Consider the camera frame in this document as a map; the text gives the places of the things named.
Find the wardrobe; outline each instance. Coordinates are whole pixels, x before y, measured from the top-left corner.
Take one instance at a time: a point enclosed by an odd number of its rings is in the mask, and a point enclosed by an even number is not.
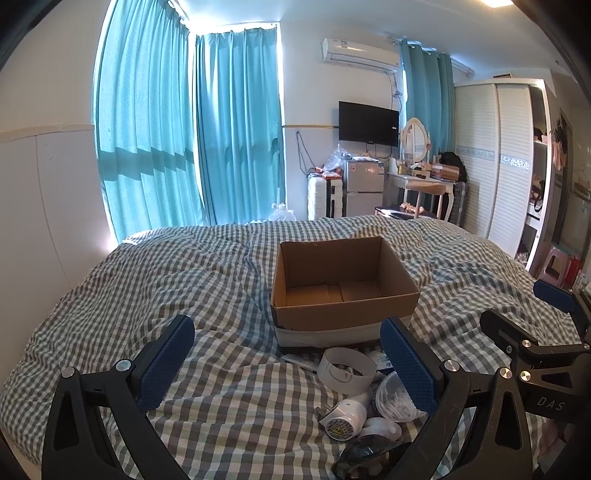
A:
[[[539,79],[491,79],[456,85],[456,154],[468,174],[464,228],[509,256],[527,252],[528,271],[543,262],[555,169],[550,140],[556,98]],[[530,203],[532,181],[543,200]]]

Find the ceiling light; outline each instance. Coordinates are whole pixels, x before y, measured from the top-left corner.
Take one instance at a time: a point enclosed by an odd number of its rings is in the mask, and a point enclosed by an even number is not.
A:
[[[485,4],[492,8],[507,7],[513,5],[511,0],[482,0]]]

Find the teal curtain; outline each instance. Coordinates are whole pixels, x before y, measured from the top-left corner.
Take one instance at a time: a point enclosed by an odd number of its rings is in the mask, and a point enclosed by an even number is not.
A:
[[[285,198],[277,29],[198,37],[199,170],[211,224],[269,217]]]
[[[160,0],[118,0],[95,85],[103,196],[119,241],[199,225],[188,34]]]
[[[418,118],[431,134],[431,156],[454,151],[456,97],[449,55],[424,51],[420,45],[400,45],[407,78],[407,119]]]

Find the sliding wardrobe door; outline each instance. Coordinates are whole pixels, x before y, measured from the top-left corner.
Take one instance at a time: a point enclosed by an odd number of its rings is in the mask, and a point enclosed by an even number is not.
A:
[[[468,173],[464,228],[487,237],[494,205],[499,149],[495,86],[456,87],[456,153]]]
[[[514,257],[530,201],[534,126],[528,85],[499,84],[497,91],[501,164],[488,238]]]

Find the gray checkered bedding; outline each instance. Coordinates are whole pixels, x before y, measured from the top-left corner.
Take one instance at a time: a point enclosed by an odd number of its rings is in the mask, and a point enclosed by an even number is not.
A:
[[[313,411],[340,397],[314,374],[280,361],[269,306],[275,257],[282,241],[375,235],[390,242],[421,288],[413,329],[441,359],[489,373],[508,364],[478,328],[490,307],[541,343],[576,340],[568,318],[534,298],[522,267],[491,242],[437,220],[164,229],[127,240],[38,327],[0,395],[0,426],[39,464],[61,369],[108,369],[184,313],[194,319],[193,350],[148,417],[189,477],[328,478],[343,445],[323,433]],[[108,413],[105,420],[126,472],[137,476]],[[543,421],[528,420],[537,453]],[[449,471],[469,421],[468,411],[439,475]],[[419,428],[405,425],[404,439]]]

